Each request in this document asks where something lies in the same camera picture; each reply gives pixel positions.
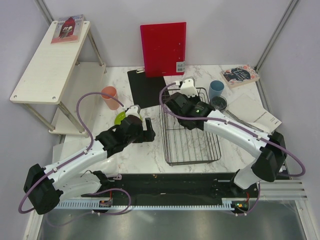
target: white sticker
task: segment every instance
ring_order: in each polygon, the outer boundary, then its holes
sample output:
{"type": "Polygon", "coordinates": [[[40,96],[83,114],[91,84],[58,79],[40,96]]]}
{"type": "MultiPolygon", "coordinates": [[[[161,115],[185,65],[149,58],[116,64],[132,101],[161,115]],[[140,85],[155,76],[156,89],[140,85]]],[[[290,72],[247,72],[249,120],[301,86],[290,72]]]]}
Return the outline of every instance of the white sticker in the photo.
{"type": "Polygon", "coordinates": [[[176,72],[183,73],[185,71],[185,62],[184,61],[177,61],[176,62],[176,72]]]}

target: dish rack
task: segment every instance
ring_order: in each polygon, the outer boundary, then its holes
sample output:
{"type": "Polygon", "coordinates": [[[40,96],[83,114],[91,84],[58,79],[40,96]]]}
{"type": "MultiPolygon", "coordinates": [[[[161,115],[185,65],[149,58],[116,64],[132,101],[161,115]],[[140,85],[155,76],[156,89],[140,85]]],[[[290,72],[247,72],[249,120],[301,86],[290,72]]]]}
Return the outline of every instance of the dish rack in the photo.
{"type": "MultiPolygon", "coordinates": [[[[205,88],[197,87],[201,101],[209,103],[205,88]]],[[[168,98],[179,89],[168,89],[162,99],[168,98]]],[[[188,164],[208,164],[221,158],[219,139],[216,134],[200,129],[188,130],[179,124],[160,106],[159,117],[164,158],[170,166],[188,164]]]]}

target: orange cup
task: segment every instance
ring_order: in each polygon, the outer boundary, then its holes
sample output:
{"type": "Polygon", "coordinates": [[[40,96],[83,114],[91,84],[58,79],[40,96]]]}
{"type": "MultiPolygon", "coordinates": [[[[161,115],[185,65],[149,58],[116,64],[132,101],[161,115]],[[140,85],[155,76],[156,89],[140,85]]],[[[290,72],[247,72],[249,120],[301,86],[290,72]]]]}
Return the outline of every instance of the orange cup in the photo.
{"type": "MultiPolygon", "coordinates": [[[[118,99],[117,90],[113,86],[106,86],[101,92],[104,94],[109,94],[110,96],[118,99]]],[[[120,104],[116,100],[113,100],[111,97],[105,95],[101,95],[101,97],[108,105],[110,110],[117,110],[119,108],[120,104]]]]}

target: white shelf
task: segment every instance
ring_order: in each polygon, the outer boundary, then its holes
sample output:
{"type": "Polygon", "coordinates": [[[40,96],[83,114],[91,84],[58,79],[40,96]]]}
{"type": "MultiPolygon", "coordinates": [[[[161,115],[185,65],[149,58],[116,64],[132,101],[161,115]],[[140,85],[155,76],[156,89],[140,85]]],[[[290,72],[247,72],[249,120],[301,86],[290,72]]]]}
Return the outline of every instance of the white shelf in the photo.
{"type": "MultiPolygon", "coordinates": [[[[105,66],[100,66],[97,62],[80,62],[79,65],[74,67],[61,101],[77,120],[76,105],[79,98],[86,93],[99,92],[101,90],[104,70],[105,66]]],[[[99,98],[99,95],[87,96],[80,103],[81,119],[89,127],[90,131],[93,128],[93,121],[90,121],[90,119],[99,98]]],[[[76,129],[59,108],[55,112],[52,125],[55,126],[54,131],[49,131],[52,134],[85,135],[85,133],[80,133],[76,129]]]]}
{"type": "Polygon", "coordinates": [[[24,71],[10,97],[13,103],[56,105],[62,100],[90,22],[84,21],[77,43],[51,44],[56,25],[53,21],[24,71]]]}

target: black clipboard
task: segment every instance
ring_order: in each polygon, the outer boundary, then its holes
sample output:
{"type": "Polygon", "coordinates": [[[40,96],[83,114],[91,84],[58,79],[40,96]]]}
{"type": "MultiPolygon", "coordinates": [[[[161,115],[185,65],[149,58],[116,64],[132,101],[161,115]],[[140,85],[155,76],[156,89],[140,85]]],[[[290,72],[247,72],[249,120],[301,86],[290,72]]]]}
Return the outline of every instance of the black clipboard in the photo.
{"type": "Polygon", "coordinates": [[[146,77],[146,73],[137,70],[128,71],[133,103],[141,109],[158,106],[160,91],[166,86],[163,76],[146,77]]]}

